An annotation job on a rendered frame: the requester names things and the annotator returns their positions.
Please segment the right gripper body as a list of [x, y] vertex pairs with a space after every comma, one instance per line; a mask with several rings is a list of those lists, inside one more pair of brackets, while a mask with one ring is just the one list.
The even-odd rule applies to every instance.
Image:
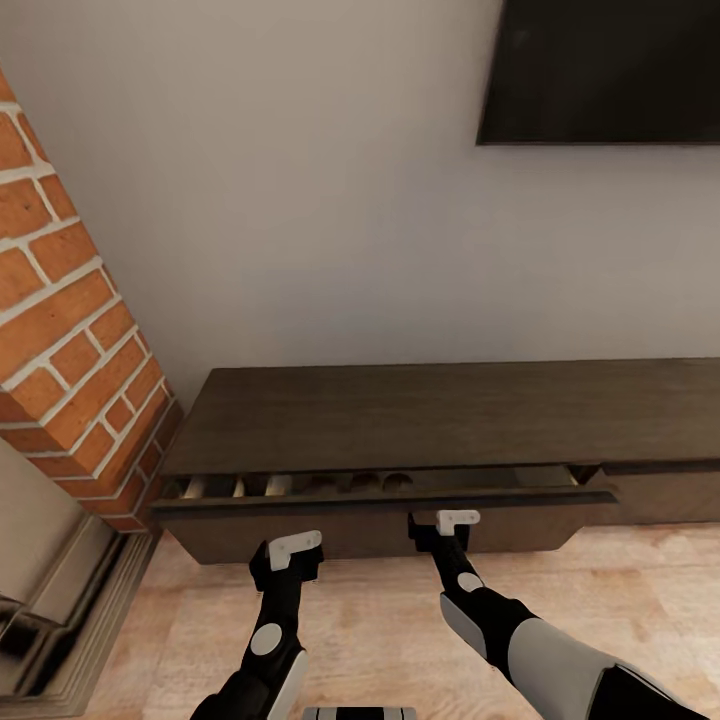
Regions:
[[435, 563], [438, 562], [442, 552], [458, 550], [465, 554], [469, 541], [467, 525], [455, 525], [454, 536], [439, 535], [436, 525], [416, 526], [416, 548], [418, 552], [432, 552]]

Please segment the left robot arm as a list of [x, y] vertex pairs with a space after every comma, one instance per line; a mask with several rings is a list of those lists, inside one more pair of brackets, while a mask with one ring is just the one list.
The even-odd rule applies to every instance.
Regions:
[[318, 529], [265, 539], [249, 563], [263, 603], [240, 671], [209, 695], [191, 720], [285, 720], [307, 670], [307, 652], [295, 633], [301, 583], [318, 577], [324, 561]]

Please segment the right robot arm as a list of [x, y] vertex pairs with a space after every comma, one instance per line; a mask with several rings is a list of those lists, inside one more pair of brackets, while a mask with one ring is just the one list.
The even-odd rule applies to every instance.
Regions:
[[408, 534], [432, 552], [447, 624], [497, 669], [544, 720], [711, 720], [632, 663], [603, 653], [485, 586], [465, 557], [478, 511], [439, 511]]

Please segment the pillar candle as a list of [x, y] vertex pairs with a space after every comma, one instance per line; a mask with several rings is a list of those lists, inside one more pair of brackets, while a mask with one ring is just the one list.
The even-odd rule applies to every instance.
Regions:
[[317, 475], [305, 485], [306, 494], [337, 493], [337, 483], [328, 475]]
[[393, 473], [385, 479], [383, 491], [415, 491], [415, 483], [413, 483], [413, 479], [409, 475]]
[[384, 492], [383, 483], [372, 472], [356, 474], [350, 483], [350, 493], [358, 494], [360, 492]]

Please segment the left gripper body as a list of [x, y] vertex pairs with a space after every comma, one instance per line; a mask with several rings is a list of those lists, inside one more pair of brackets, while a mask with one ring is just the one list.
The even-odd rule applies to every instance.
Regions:
[[250, 569], [255, 578], [255, 587], [263, 593], [263, 597], [277, 589], [288, 589], [295, 593], [300, 601], [301, 583], [318, 577], [313, 549], [293, 553], [287, 569], [272, 571], [268, 555], [265, 559], [256, 560]]

